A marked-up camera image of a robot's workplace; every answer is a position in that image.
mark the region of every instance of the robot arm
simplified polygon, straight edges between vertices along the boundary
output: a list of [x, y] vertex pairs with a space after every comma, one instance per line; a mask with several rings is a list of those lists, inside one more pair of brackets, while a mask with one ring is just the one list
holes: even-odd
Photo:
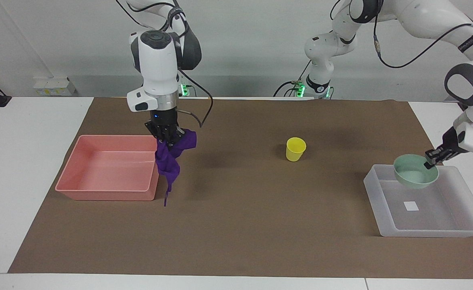
[[148, 25], [150, 30], [129, 38], [134, 67], [144, 82], [127, 94], [127, 103], [132, 112], [150, 111], [146, 127], [155, 138], [173, 146], [184, 135], [177, 122], [178, 70], [192, 70], [199, 64], [200, 44], [176, 0], [128, 0], [128, 5], [134, 12], [165, 19], [161, 28]]
[[[360, 26], [376, 17], [378, 22], [398, 19], [415, 37], [453, 44], [470, 60], [452, 68], [444, 82], [446, 91], [468, 108], [444, 134], [442, 145], [426, 152], [425, 165], [430, 168], [458, 154], [473, 152], [473, 21], [448, 0], [345, 0], [334, 18], [333, 31], [306, 42], [305, 52], [312, 60], [306, 94], [326, 94], [333, 74], [330, 59], [353, 51]], [[376, 36], [374, 40], [381, 57]]]

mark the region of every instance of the translucent plastic bin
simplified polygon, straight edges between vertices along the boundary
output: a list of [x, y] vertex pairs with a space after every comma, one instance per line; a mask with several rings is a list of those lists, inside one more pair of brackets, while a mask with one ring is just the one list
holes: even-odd
[[365, 177], [367, 194], [385, 237], [473, 236], [473, 196], [453, 166], [438, 166], [439, 179], [424, 189], [409, 189], [392, 165], [374, 165]]
[[82, 135], [56, 191], [74, 200], [153, 200], [156, 139], [134, 135]]

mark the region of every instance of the white wall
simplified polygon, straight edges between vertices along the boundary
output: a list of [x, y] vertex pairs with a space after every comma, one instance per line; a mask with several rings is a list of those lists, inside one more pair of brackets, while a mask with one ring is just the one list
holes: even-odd
[[[308, 59], [306, 39], [330, 30], [334, 0], [180, 0], [203, 48], [191, 75], [214, 95], [270, 96], [296, 79]], [[473, 2], [452, 0], [473, 18]], [[80, 95], [125, 95], [141, 84], [132, 68], [129, 33], [138, 30], [114, 0], [0, 0], [23, 39], [56, 77], [68, 76]], [[44, 67], [19, 49], [0, 20], [0, 85], [12, 95], [34, 95], [32, 77]], [[431, 41], [415, 39], [396, 21], [381, 23], [384, 58], [401, 64]], [[358, 33], [359, 47], [335, 58], [334, 97], [340, 99], [442, 100], [446, 72], [465, 57], [441, 43], [402, 70], [380, 64], [372, 25]]]

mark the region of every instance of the white square sticker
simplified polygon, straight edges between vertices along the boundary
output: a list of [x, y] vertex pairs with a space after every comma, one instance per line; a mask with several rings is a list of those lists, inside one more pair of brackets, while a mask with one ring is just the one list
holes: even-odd
[[419, 211], [419, 207], [414, 201], [405, 201], [404, 207], [407, 211]]

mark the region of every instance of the red plastic container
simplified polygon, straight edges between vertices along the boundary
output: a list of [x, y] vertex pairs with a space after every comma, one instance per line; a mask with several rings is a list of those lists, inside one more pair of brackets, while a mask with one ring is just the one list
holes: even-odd
[[153, 200], [156, 150], [152, 136], [82, 135], [56, 191], [74, 200]]

